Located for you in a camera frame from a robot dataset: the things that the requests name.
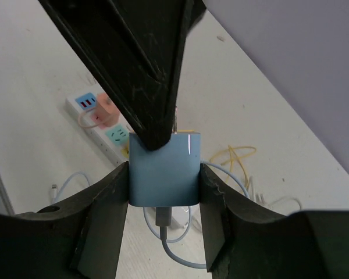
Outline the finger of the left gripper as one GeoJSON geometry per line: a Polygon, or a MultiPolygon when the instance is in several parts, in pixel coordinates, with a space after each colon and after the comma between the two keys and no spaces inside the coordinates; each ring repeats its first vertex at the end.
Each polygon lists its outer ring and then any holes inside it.
{"type": "Polygon", "coordinates": [[[147,149],[166,145],[186,38],[203,1],[42,1],[41,6],[147,149]]]}

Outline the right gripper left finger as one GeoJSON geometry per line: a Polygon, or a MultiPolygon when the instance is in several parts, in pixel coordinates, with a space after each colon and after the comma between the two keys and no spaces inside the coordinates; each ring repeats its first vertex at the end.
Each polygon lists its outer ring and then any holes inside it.
{"type": "Polygon", "coordinates": [[[0,278],[115,278],[129,165],[39,212],[0,214],[0,278]]]}

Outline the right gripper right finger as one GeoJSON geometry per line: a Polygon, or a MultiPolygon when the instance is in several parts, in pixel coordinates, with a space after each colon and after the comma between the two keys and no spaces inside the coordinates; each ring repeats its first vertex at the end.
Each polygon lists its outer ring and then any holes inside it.
{"type": "Polygon", "coordinates": [[[349,210],[266,209],[200,168],[206,268],[213,278],[349,278],[349,210]]]}

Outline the pink charger plug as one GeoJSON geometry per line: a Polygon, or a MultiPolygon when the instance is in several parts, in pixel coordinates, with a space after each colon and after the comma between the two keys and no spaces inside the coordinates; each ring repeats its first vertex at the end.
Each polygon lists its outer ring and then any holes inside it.
{"type": "Polygon", "coordinates": [[[99,127],[112,127],[118,123],[120,111],[112,102],[108,94],[103,92],[97,95],[94,116],[95,122],[99,127]]]}

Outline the white colourful power strip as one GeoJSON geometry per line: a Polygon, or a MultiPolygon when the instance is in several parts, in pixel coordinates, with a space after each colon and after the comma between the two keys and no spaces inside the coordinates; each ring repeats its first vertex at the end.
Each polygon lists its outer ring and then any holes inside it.
{"type": "Polygon", "coordinates": [[[65,100],[68,114],[110,162],[118,166],[129,159],[130,126],[121,116],[115,125],[106,126],[95,114],[96,106],[97,94],[91,91],[69,96],[65,100]]]}

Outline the blue charger plug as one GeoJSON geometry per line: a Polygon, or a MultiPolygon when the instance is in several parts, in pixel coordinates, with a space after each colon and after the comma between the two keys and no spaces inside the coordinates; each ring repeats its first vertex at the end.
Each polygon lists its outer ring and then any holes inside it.
{"type": "Polygon", "coordinates": [[[201,134],[175,133],[163,147],[150,151],[129,134],[129,204],[177,207],[199,203],[201,134]]]}

